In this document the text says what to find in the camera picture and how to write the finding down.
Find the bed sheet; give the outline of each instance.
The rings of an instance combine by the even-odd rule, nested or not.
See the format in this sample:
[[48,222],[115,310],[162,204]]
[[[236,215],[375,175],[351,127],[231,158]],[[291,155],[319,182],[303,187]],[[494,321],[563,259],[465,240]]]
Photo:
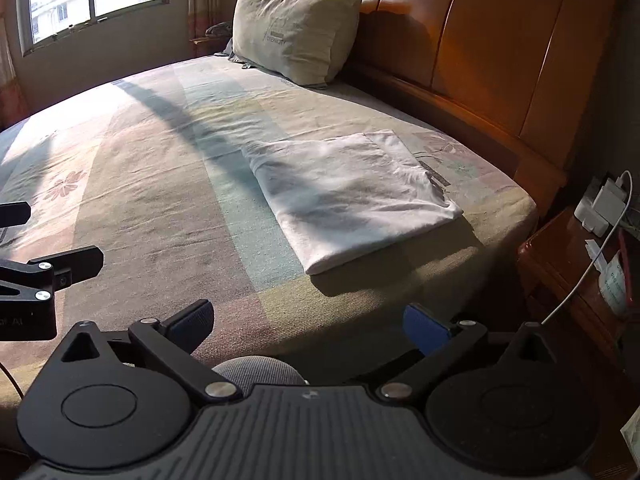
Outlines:
[[[307,276],[240,146],[387,128],[463,217]],[[336,335],[355,340],[399,325],[410,301],[449,318],[497,260],[515,257],[536,222],[535,204],[513,180],[428,124],[339,82],[300,88],[220,57],[43,110],[0,134],[0,160],[0,202],[32,208],[26,225],[0,233],[0,256],[25,262],[92,244],[105,254],[97,278],[56,295],[59,337],[78,320],[120,330],[209,298],[215,328],[195,355],[210,365],[286,355]],[[4,343],[0,361],[27,386],[58,341]],[[2,404],[15,404],[0,383]]]

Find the floral pattern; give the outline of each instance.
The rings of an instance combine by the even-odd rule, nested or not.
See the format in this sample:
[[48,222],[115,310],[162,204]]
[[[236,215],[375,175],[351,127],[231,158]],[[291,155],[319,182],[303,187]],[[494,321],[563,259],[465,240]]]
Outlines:
[[68,196],[73,190],[78,188],[78,182],[85,176],[84,171],[71,171],[64,180],[58,179],[53,186],[47,191],[45,200],[55,200],[59,196]]

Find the pillow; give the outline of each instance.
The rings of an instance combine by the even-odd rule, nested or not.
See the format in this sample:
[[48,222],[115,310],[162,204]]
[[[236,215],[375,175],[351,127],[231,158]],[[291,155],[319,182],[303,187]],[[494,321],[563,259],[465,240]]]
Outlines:
[[238,0],[236,56],[301,86],[331,81],[347,61],[362,0]]

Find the charging cable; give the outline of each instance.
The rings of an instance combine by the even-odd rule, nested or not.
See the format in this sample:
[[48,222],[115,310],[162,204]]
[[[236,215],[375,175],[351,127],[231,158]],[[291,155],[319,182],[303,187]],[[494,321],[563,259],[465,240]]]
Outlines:
[[621,186],[622,185],[622,178],[625,175],[628,176],[628,178],[629,178],[629,195],[628,195],[628,198],[626,199],[625,208],[622,210],[622,213],[620,213],[620,216],[618,217],[618,220],[616,220],[616,223],[613,224],[613,227],[611,228],[610,233],[604,239],[604,241],[602,243],[602,247],[600,247],[600,250],[598,251],[598,254],[596,254],[595,257],[591,260],[591,263],[589,264],[587,269],[584,271],[584,274],[582,275],[580,280],[578,280],[578,283],[576,283],[574,288],[572,288],[572,291],[569,292],[566,295],[566,298],[564,298],[564,300],[562,300],[561,303],[558,306],[556,306],[555,309],[553,309],[548,316],[545,317],[545,320],[542,322],[542,324],[546,324],[556,314],[556,312],[558,312],[558,310],[560,310],[562,307],[564,307],[564,305],[569,301],[569,299],[571,299],[572,295],[575,294],[575,291],[578,290],[578,287],[580,287],[580,285],[582,284],[584,279],[587,277],[587,273],[591,270],[591,267],[593,267],[593,264],[596,262],[596,260],[602,254],[602,251],[604,250],[604,246],[607,245],[607,242],[609,241],[609,239],[611,238],[613,233],[616,231],[616,228],[618,227],[618,224],[620,224],[620,221],[622,220],[622,218],[626,214],[626,210],[629,209],[629,205],[631,204],[631,197],[632,197],[632,195],[634,193],[634,180],[631,177],[631,173],[628,170],[623,171],[622,175],[620,175],[620,178],[616,181],[616,185],[617,186]]
[[9,373],[9,370],[7,370],[6,367],[2,363],[0,363],[0,370],[2,370],[4,372],[4,374],[6,375],[6,378],[9,379],[11,384],[14,386],[15,391],[18,392],[18,395],[22,399],[24,397],[24,394],[23,394],[22,390],[20,389],[20,386],[18,386],[17,381],[14,379],[14,376],[12,376]]

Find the bolt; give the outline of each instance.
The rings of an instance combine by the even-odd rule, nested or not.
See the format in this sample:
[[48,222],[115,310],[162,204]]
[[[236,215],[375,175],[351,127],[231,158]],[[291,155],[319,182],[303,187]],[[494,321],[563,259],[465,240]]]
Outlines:
[[238,389],[234,384],[223,381],[207,384],[204,388],[204,392],[209,397],[215,397],[216,399],[226,399],[227,397],[231,397],[237,390]]
[[413,389],[404,383],[387,383],[380,388],[380,393],[387,399],[406,399]]

